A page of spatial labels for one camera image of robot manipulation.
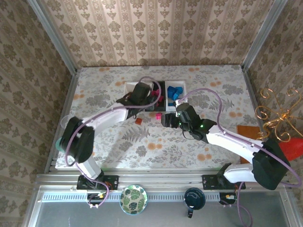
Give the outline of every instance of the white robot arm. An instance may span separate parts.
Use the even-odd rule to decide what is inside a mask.
[[[104,115],[89,122],[81,131],[79,136],[74,138],[71,147],[70,155],[78,163],[79,169],[89,178],[103,181],[103,171],[97,165],[92,157],[94,137],[102,132],[104,129],[112,125],[125,121],[126,119],[136,115],[143,109],[132,109],[127,106],[145,105],[150,103],[149,93],[150,87],[144,83],[138,83],[134,91],[129,97],[123,97],[110,107],[113,109],[117,106],[124,106],[125,108],[107,112]],[[216,122],[209,119],[200,119],[193,107],[188,103],[182,103],[176,106],[177,125],[184,131],[188,131],[190,135],[196,140],[223,147],[235,154],[242,156],[249,161],[249,164],[242,165],[224,165],[221,169],[223,176],[220,176],[221,183],[224,181],[229,183],[237,182],[258,182],[263,187],[274,190],[284,177],[287,169],[273,158],[267,156],[264,152],[250,146],[238,139],[226,136],[226,133],[237,135],[237,137],[249,140],[252,144],[259,145],[266,148],[285,163],[290,165],[282,153],[277,143],[272,140],[262,142],[260,140],[252,140],[236,133],[230,132],[226,129],[220,129]],[[60,141],[62,149],[66,149],[71,135],[75,132],[83,122],[91,119],[93,116],[84,118],[83,120],[73,117],[70,119],[63,137]]]

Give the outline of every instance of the cable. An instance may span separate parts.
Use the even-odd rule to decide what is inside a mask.
[[[105,186],[105,188],[106,188],[106,190],[107,190],[106,195],[105,195],[105,198],[103,199],[103,201],[102,201],[101,203],[98,204],[98,206],[101,206],[101,205],[105,202],[105,200],[108,198],[108,195],[109,195],[109,188],[108,188],[108,186],[107,186],[105,183],[103,183],[103,182],[101,182],[101,181],[97,181],[97,180],[91,179],[91,178],[89,178],[88,176],[86,176],[86,175],[81,171],[81,169],[79,168],[79,166],[78,166],[78,164],[76,163],[76,161],[73,161],[71,164],[68,163],[67,157],[68,157],[68,154],[69,154],[69,150],[70,150],[70,147],[71,147],[71,143],[72,143],[72,141],[74,140],[74,138],[76,137],[77,133],[78,133],[86,124],[88,124],[89,122],[91,122],[91,121],[97,119],[98,117],[100,117],[100,116],[102,116],[102,115],[104,115],[104,114],[106,114],[106,113],[109,113],[110,111],[114,111],[114,110],[118,110],[118,109],[128,109],[128,108],[133,108],[133,109],[144,109],[144,108],[147,108],[147,107],[150,107],[150,106],[155,105],[155,104],[158,102],[158,100],[160,99],[160,96],[161,96],[161,93],[162,93],[161,86],[160,86],[160,84],[159,84],[154,78],[152,78],[152,77],[149,77],[149,76],[142,77],[142,78],[139,80],[139,82],[141,82],[143,79],[150,79],[150,80],[152,80],[153,82],[156,83],[156,85],[157,85],[158,88],[159,88],[159,95],[158,95],[157,99],[156,99],[154,102],[152,102],[152,103],[150,103],[150,104],[148,104],[148,105],[117,106],[117,107],[114,107],[114,108],[105,110],[104,112],[97,114],[96,116],[92,117],[91,119],[89,119],[89,120],[87,120],[86,122],[84,122],[83,124],[81,124],[81,125],[75,130],[75,132],[71,135],[71,138],[70,138],[70,140],[69,140],[69,142],[68,142],[68,144],[67,144],[67,147],[66,147],[66,149],[65,149],[65,163],[66,163],[67,166],[73,166],[74,164],[76,164],[76,167],[80,170],[80,172],[81,172],[81,173],[82,173],[90,182],[100,183],[101,185]]]
[[[241,223],[244,227],[252,227],[253,221],[252,221],[251,213],[248,211],[248,209],[246,209],[245,207],[240,205],[240,191],[241,191],[241,188],[242,188],[243,184],[244,184],[244,182],[241,182],[240,186],[239,186],[239,189],[238,189],[238,196],[237,196],[238,215],[239,215],[239,219],[240,219],[240,221],[241,221]],[[242,215],[240,213],[240,208],[244,209],[249,214],[249,216],[250,216],[250,225],[249,226],[244,224],[243,219],[242,219]]]
[[[221,202],[225,203],[226,205],[229,205],[229,206],[236,206],[237,209],[238,209],[238,215],[239,215],[239,217],[241,217],[241,218],[240,218],[240,221],[241,221],[242,225],[243,225],[244,227],[252,227],[253,220],[252,220],[252,215],[251,215],[250,211],[249,211],[247,208],[243,207],[242,205],[240,205],[240,204],[238,205],[238,201],[239,201],[239,198],[237,199],[237,204],[229,204],[229,203],[225,202],[224,200],[221,200]],[[250,218],[250,225],[249,225],[249,226],[245,225],[245,224],[242,222],[242,216],[241,216],[241,214],[240,214],[240,208],[242,208],[242,209],[248,214],[248,216],[249,216],[249,218]]]
[[[98,117],[100,117],[100,116],[102,116],[102,115],[104,115],[104,114],[106,114],[106,113],[109,113],[109,112],[111,112],[111,111],[114,111],[114,110],[118,110],[118,109],[129,109],[129,108],[133,108],[133,109],[144,109],[144,108],[153,106],[153,105],[155,105],[155,104],[158,102],[158,100],[160,99],[160,96],[161,96],[161,86],[160,86],[160,84],[159,84],[157,81],[155,81],[154,78],[149,77],[149,76],[142,77],[142,78],[139,80],[139,82],[141,82],[141,81],[142,81],[143,79],[145,79],[145,78],[149,78],[149,79],[153,80],[153,81],[157,84],[157,86],[158,86],[158,88],[159,88],[159,95],[158,95],[157,99],[156,99],[154,102],[152,102],[152,103],[150,103],[150,104],[148,104],[148,105],[129,105],[129,106],[117,106],[117,107],[113,107],[113,108],[111,108],[111,109],[105,110],[105,111],[102,112],[102,113],[97,114],[96,116],[90,118],[89,120],[87,120],[86,122],[84,122],[83,124],[81,124],[81,125],[75,130],[75,132],[72,134],[72,136],[71,136],[71,138],[70,138],[70,140],[69,140],[69,142],[68,142],[68,144],[67,144],[67,147],[66,147],[66,149],[65,149],[65,163],[66,163],[67,166],[70,167],[70,166],[72,166],[72,165],[75,164],[75,161],[72,162],[72,164],[69,164],[69,163],[68,163],[68,160],[67,160],[68,153],[69,153],[69,150],[70,150],[70,147],[71,147],[71,143],[72,143],[72,141],[74,140],[74,138],[76,137],[77,133],[78,133],[85,125],[87,125],[89,122],[91,122],[91,121],[97,119]]]
[[[299,175],[288,164],[286,164],[283,160],[281,160],[280,158],[278,158],[274,154],[271,154],[269,151],[267,151],[266,149],[260,147],[259,145],[253,144],[253,143],[251,143],[251,142],[249,142],[249,141],[247,141],[245,139],[242,139],[242,138],[237,137],[235,135],[231,135],[228,132],[224,131],[224,129],[220,125],[220,114],[222,112],[222,100],[221,100],[221,98],[219,97],[219,95],[215,91],[213,91],[211,89],[208,89],[208,88],[198,88],[198,89],[195,89],[195,90],[189,92],[187,95],[185,95],[183,98],[181,98],[179,100],[179,102],[183,101],[189,95],[191,95],[191,94],[193,94],[193,93],[195,93],[197,91],[208,91],[208,92],[213,93],[217,97],[217,99],[219,101],[219,111],[218,111],[218,115],[217,115],[217,125],[218,125],[218,128],[221,130],[221,132],[224,133],[224,135],[226,135],[226,136],[228,136],[230,138],[234,138],[234,139],[237,139],[239,141],[242,141],[242,142],[244,142],[244,143],[246,143],[246,144],[248,144],[250,146],[255,146],[256,148],[262,150],[267,155],[271,156],[273,159],[275,159],[276,161],[278,161],[279,163],[281,163],[284,167],[286,167],[297,178],[298,184],[290,184],[290,183],[281,182],[285,186],[300,187],[302,185],[302,180],[299,177]],[[238,199],[237,199],[238,215],[239,215],[239,219],[240,219],[240,221],[241,221],[241,223],[243,224],[244,227],[252,227],[253,220],[252,220],[252,216],[251,216],[250,212],[245,207],[243,207],[243,206],[240,205],[240,191],[241,191],[241,188],[242,188],[243,184],[244,184],[244,182],[241,182],[240,187],[238,189]],[[249,216],[250,216],[250,225],[249,226],[247,226],[247,225],[244,224],[242,216],[241,216],[241,213],[240,213],[240,208],[244,209],[249,214]]]
[[[67,124],[67,122],[68,122],[68,120],[69,120],[69,119],[68,119],[69,116],[70,116],[70,114],[64,116],[64,117],[60,120],[60,125],[61,125],[61,127],[62,127],[63,129],[65,129],[65,126],[66,126],[66,124]]]
[[[97,180],[91,179],[88,176],[86,176],[86,174],[79,168],[78,163],[76,163],[76,167],[79,169],[79,171],[82,173],[82,175],[85,176],[85,178],[88,179],[90,182],[99,183],[99,184],[103,185],[106,188],[106,195],[105,195],[104,199],[98,204],[98,207],[101,206],[105,202],[105,200],[107,200],[107,198],[108,198],[109,187],[105,183],[103,183],[102,181],[97,181]]]
[[[218,101],[219,101],[219,112],[218,112],[218,115],[217,115],[217,125],[218,125],[218,128],[221,130],[221,132],[223,132],[226,136],[230,137],[230,138],[234,138],[236,140],[239,140],[239,141],[242,141],[250,146],[255,146],[256,148],[262,150],[263,152],[265,152],[267,155],[271,156],[273,159],[275,159],[276,161],[278,161],[279,163],[281,163],[285,168],[287,168],[298,180],[298,184],[290,184],[290,183],[285,183],[285,182],[281,182],[283,185],[285,186],[289,186],[289,187],[300,187],[302,185],[302,180],[301,178],[299,177],[299,175],[288,165],[286,164],[283,160],[281,160],[280,158],[278,158],[277,156],[275,156],[274,154],[270,153],[269,151],[267,151],[266,149],[264,149],[263,147],[260,147],[259,145],[257,144],[253,144],[251,143],[250,141],[248,140],[245,140],[245,139],[242,139],[238,136],[235,136],[235,135],[231,135],[229,134],[228,132],[225,132],[224,129],[221,127],[220,125],[220,114],[222,112],[222,101],[221,101],[221,98],[219,97],[219,95],[214,92],[213,90],[211,89],[208,89],[208,88],[198,88],[198,89],[195,89],[191,92],[189,92],[187,95],[185,95],[183,98],[181,98],[179,100],[179,102],[181,102],[182,100],[184,100],[185,98],[187,98],[189,95],[191,95],[192,93],[195,93],[197,91],[208,91],[208,92],[211,92],[213,93]]]
[[[189,139],[189,138],[186,138],[185,135],[184,135],[184,129],[182,129],[182,134],[183,134],[183,137],[187,140],[194,140],[194,139]]]

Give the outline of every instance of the decorative plate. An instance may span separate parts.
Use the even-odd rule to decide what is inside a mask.
[[[138,185],[130,185],[121,193],[120,206],[126,214],[140,214],[145,209],[146,204],[146,191]]]

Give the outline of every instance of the red object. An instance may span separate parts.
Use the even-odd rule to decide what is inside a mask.
[[[162,102],[162,100],[163,100],[163,96],[160,96],[158,102]]]
[[[303,139],[291,138],[289,142],[280,142],[279,146],[288,161],[303,155]]]
[[[141,118],[137,118],[135,121],[136,124],[141,125],[142,123],[142,119]]]
[[[156,120],[161,120],[161,113],[156,113]]]
[[[158,96],[160,93],[159,89],[156,90],[156,96]]]

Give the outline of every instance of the table surface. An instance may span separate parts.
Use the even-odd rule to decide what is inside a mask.
[[[87,117],[108,109],[124,95],[126,81],[143,76],[157,80],[185,80],[187,92],[210,88],[223,102],[220,123],[237,132],[237,125],[257,126],[243,73],[239,65],[151,66],[83,68],[71,105],[70,115]],[[201,118],[216,120],[218,102],[207,92],[188,98]],[[164,128],[155,112],[141,112],[141,125],[135,119],[118,123],[95,137],[93,156],[103,168],[218,168],[239,163],[240,157],[219,146],[187,140],[181,129]],[[66,168],[59,152],[56,168]]]

